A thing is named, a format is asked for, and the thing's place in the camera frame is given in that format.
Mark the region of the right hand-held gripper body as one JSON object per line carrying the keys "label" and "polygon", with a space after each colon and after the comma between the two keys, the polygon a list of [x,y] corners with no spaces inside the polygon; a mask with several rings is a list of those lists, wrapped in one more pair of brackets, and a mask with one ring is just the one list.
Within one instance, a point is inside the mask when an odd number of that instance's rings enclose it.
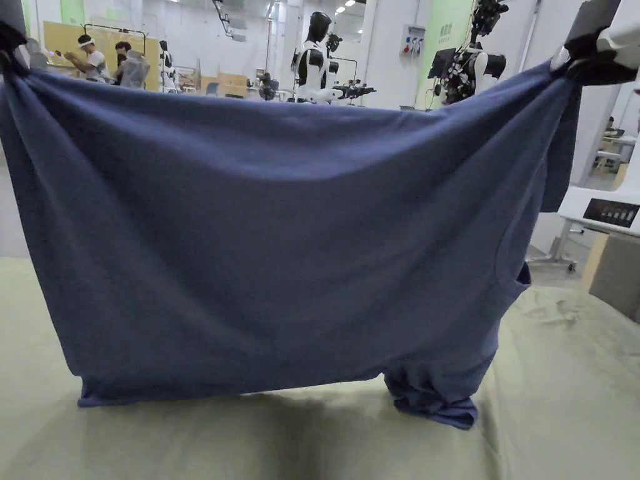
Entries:
{"label": "right hand-held gripper body", "polygon": [[639,15],[615,14],[596,39],[598,53],[614,53],[623,66],[639,66]]}

